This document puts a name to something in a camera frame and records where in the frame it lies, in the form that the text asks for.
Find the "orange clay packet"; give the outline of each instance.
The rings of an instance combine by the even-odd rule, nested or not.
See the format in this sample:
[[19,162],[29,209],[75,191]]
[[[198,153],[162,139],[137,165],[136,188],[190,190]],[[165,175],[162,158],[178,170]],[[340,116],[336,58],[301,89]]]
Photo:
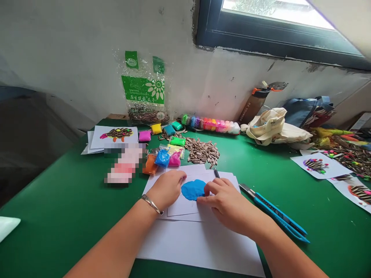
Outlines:
[[146,167],[143,168],[143,174],[154,175],[157,172],[158,165],[155,164],[156,156],[149,154],[146,162]]

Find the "window frame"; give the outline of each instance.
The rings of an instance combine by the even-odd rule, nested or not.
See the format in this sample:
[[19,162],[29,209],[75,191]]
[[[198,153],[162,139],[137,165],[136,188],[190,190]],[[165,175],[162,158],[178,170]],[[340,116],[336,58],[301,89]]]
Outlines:
[[222,6],[223,0],[200,0],[196,45],[371,70],[371,63],[335,30],[222,11]]

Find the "wall stain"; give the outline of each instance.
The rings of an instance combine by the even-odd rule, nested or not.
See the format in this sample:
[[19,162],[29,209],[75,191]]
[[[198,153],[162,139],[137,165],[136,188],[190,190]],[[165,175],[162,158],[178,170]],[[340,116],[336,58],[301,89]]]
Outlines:
[[315,71],[317,71],[319,69],[320,66],[321,66],[320,64],[309,64],[309,66],[306,68],[306,70],[309,73],[314,73]]
[[269,69],[267,70],[267,72],[270,71],[270,70],[273,68],[273,65],[274,65],[275,62],[276,62],[276,61],[274,61],[274,62],[271,64],[271,66],[269,67]]

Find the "window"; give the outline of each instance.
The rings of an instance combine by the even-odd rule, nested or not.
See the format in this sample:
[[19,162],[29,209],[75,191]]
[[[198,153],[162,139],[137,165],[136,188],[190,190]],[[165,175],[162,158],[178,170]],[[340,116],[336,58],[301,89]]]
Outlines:
[[200,0],[196,44],[371,70],[306,0]]

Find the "seed craft card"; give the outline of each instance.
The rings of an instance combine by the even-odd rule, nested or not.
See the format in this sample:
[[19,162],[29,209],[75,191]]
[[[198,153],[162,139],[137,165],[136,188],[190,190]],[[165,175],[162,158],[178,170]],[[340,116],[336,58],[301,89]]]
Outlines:
[[291,158],[300,168],[313,177],[323,180],[350,174],[352,171],[322,153]]
[[138,143],[138,128],[95,126],[91,149],[109,149],[122,143]]

